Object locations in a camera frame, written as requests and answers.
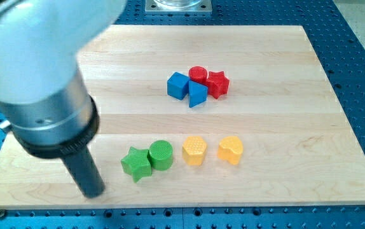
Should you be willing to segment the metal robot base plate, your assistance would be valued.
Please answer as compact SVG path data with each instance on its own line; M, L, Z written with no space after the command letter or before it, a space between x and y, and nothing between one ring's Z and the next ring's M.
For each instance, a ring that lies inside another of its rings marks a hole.
M145 12L211 12L211 0L145 0Z

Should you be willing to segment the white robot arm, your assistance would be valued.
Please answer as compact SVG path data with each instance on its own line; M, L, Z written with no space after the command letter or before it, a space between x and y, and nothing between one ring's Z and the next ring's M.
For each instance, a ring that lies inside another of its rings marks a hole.
M88 198L104 182L88 150L99 114L77 54L125 0L0 1L0 111L28 154L59 158Z

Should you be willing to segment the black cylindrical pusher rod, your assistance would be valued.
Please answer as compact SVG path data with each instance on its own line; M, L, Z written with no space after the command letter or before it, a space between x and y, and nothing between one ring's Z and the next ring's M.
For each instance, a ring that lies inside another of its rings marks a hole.
M103 194L105 184L87 147L62 157L62 161L86 198Z

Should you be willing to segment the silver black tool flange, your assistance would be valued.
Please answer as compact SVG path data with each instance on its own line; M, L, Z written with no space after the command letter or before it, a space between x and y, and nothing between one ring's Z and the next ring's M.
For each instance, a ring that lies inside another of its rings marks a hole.
M84 149L100 118L80 71L58 92L30 104L0 101L15 139L31 155L58 158Z

